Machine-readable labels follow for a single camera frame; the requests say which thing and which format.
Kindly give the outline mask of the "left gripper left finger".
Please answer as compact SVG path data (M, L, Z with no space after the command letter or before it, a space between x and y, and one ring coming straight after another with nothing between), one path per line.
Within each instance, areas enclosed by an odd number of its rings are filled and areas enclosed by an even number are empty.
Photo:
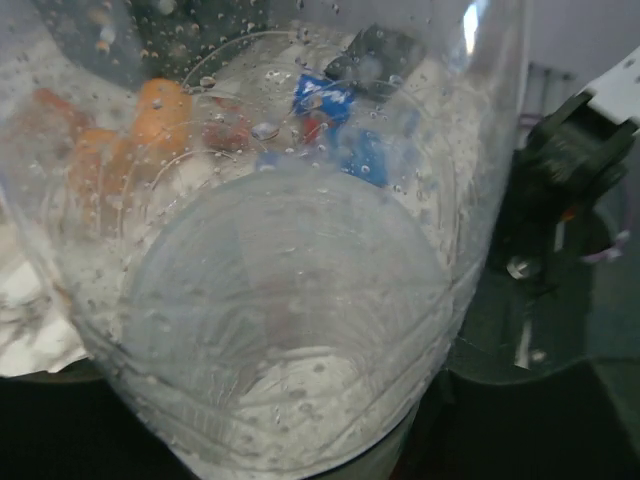
M1 381L4 479L191 479L94 364Z

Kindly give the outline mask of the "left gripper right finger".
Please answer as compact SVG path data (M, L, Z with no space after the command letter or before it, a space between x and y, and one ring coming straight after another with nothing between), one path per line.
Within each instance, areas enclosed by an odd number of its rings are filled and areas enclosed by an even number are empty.
M420 403L395 479L636 479L639 362L534 372L458 340Z

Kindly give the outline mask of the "red label water bottle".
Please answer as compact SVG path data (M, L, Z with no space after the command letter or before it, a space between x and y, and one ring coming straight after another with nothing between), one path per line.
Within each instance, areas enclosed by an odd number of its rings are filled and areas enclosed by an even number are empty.
M203 479L402 433L508 170L524 1L5 1L1 207Z

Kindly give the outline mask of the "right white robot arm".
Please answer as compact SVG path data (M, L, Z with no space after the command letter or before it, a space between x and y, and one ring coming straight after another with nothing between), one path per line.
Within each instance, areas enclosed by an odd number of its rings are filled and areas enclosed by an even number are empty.
M553 226L626 174L639 135L639 50L590 81L530 131L511 185L527 222Z

